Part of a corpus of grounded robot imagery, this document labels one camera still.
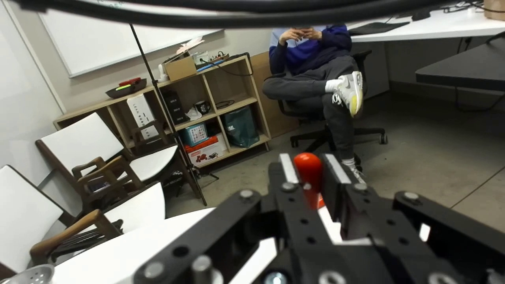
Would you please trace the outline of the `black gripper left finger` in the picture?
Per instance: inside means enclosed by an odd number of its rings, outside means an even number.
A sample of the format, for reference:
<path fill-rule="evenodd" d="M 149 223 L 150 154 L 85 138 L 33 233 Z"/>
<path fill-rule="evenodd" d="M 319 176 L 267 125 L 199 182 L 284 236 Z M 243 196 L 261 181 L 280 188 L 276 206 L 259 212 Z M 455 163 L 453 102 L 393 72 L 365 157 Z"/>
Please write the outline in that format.
<path fill-rule="evenodd" d="M 273 207 L 278 217 L 280 236 L 289 248 L 303 245 L 303 195 L 300 179 L 289 154 L 281 154 L 272 170 L 270 188 L 273 192 Z"/>

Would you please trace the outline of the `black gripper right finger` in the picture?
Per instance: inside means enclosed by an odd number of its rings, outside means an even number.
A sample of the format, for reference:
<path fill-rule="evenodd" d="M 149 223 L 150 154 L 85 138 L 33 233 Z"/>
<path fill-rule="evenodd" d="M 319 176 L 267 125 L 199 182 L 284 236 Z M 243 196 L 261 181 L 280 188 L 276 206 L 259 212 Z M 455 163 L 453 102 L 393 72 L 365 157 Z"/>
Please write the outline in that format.
<path fill-rule="evenodd" d="M 325 182 L 324 182 L 324 203 L 333 222 L 341 223 L 341 236 L 349 236 L 349 225 L 352 222 L 349 209 L 347 192 L 365 193 L 368 185 L 358 181 L 352 171 L 343 166 L 335 155 L 324 155 Z"/>

